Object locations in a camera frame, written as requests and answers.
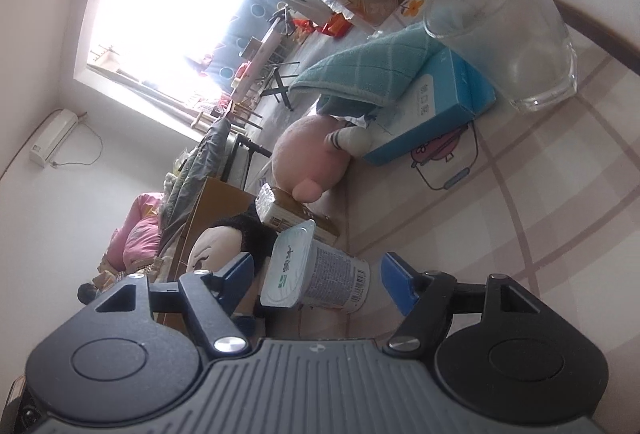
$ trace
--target pink blanket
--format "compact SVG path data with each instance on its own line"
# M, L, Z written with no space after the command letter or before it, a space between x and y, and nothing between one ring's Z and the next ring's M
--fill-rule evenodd
M125 271L132 262L153 258L158 254L158 207L161 192L140 194L129 209L121 229L116 229L105 254L106 260L118 271Z

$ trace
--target nutrition label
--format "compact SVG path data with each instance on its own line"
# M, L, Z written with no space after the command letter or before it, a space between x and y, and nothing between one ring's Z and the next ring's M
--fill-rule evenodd
M350 258L316 248L316 268L306 296L343 306L351 297L356 269Z

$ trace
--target drinking glass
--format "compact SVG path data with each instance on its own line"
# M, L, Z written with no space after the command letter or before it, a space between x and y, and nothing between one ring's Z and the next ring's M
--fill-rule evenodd
M553 0L430 0L424 26L522 112L576 93L577 56Z

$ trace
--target bright window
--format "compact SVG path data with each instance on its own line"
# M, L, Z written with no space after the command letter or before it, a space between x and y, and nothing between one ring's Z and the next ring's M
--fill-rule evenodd
M124 73L178 101L216 100L205 73L242 0L100 0L89 64Z

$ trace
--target blue gripper pad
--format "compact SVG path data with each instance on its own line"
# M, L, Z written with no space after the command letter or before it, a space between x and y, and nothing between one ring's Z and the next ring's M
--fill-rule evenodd
M413 279L418 275L394 252L387 252L380 263L382 284L398 310L407 316L418 302L418 294L414 291Z
M254 258L241 252L215 273L223 280L224 290L216 296L227 315L234 312L254 281Z

